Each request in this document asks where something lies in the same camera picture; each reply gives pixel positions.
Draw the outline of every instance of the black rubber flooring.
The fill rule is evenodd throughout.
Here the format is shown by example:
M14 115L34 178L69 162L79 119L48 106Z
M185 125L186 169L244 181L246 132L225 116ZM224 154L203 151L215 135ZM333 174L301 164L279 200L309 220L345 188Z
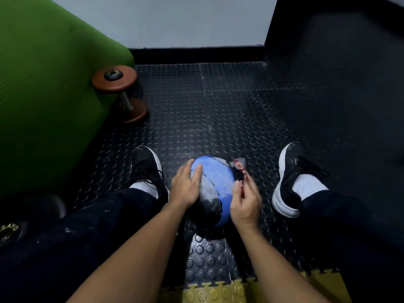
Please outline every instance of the black rubber flooring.
M312 17L263 62L137 66L134 95L148 103L150 118L101 130L77 201L121 188L139 145L159 155L168 187L191 158L245 157L263 196L260 229L296 268L310 270L317 265L270 205L278 155L300 141L331 172L331 189L404 228L403 48L399 36L364 16L332 13ZM240 240L226 232L205 233L186 220L163 286L254 276Z

